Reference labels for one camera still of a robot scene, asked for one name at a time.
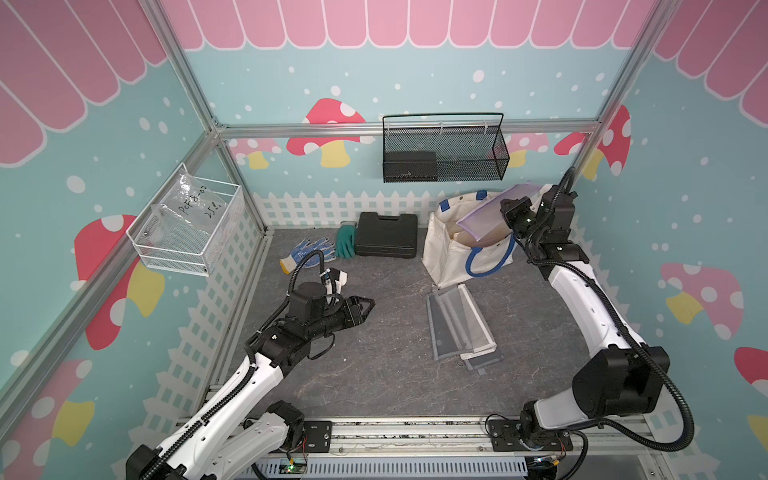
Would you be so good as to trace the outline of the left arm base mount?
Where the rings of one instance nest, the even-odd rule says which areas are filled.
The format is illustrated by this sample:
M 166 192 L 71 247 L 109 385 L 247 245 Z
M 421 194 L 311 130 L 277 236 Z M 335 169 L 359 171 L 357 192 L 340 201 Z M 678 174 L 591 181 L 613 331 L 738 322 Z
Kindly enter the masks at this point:
M 272 453 L 328 453 L 332 429 L 331 421 L 304 421 L 300 427 L 291 426 L 285 442 Z

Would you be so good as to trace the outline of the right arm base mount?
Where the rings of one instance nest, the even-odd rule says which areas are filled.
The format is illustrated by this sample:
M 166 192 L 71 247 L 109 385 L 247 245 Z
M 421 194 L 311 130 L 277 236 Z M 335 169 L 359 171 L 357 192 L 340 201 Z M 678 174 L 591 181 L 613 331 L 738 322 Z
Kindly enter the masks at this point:
M 484 422 L 494 452 L 555 452 L 573 450 L 567 432 L 541 430 L 527 432 L 519 420 L 491 416 Z

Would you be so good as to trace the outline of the white grey mesh pouch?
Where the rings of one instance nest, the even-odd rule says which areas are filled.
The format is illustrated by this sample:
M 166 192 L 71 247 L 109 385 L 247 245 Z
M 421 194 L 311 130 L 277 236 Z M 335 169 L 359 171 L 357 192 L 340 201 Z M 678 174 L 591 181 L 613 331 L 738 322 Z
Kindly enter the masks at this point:
M 496 351 L 490 328 L 477 303 L 464 284 L 437 294 L 447 317 L 448 328 L 462 360 L 470 360 Z

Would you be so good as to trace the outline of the dark grey mesh pouch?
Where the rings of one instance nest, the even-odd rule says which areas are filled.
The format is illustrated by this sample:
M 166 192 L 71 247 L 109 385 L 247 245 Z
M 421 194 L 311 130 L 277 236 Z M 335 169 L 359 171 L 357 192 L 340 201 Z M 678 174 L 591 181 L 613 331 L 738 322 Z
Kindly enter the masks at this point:
M 458 356 L 471 350 L 471 343 L 453 306 L 438 291 L 427 297 L 427 313 L 435 360 Z

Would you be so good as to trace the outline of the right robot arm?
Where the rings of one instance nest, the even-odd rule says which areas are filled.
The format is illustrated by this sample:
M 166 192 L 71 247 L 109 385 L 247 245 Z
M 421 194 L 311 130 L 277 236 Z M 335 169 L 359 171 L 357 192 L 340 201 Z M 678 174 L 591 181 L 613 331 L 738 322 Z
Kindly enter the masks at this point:
M 568 389 L 525 404 L 518 423 L 520 441 L 539 450 L 557 434 L 609 427 L 646 448 L 681 451 L 693 442 L 695 424 L 668 375 L 668 354 L 634 333 L 599 285 L 586 253 L 569 238 L 577 197 L 574 177 L 569 168 L 540 200 L 503 200 L 500 206 L 516 245 L 565 302 L 589 352 Z M 662 392 L 671 395 L 681 415 L 676 439 L 651 440 L 619 423 L 621 417 L 654 411 Z

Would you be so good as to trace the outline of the purple pouch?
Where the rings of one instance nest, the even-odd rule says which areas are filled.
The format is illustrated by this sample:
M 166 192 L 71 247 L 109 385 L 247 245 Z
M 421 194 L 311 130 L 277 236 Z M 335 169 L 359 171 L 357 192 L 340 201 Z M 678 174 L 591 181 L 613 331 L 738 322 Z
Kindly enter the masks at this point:
M 541 185 L 523 183 L 517 184 L 493 197 L 483 200 L 474 210 L 457 221 L 457 225 L 473 236 L 475 240 L 481 240 L 499 225 L 505 224 L 501 213 L 503 200 L 519 200 L 523 197 L 532 197 L 542 188 Z

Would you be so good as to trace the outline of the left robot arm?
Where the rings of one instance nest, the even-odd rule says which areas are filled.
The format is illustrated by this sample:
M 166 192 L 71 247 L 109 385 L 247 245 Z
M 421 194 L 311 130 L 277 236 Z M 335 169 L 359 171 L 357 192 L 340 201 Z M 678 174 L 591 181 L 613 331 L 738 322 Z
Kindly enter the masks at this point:
M 233 479 L 265 455 L 291 454 L 306 437 L 305 416 L 278 401 L 247 427 L 252 409 L 303 360 L 315 360 L 312 344 L 334 340 L 339 331 L 363 324 L 375 302 L 345 297 L 342 271 L 329 268 L 315 249 L 306 261 L 318 263 L 312 282 L 291 273 L 278 308 L 246 342 L 245 357 L 223 387 L 190 420 L 158 446 L 141 445 L 126 462 L 128 479 Z

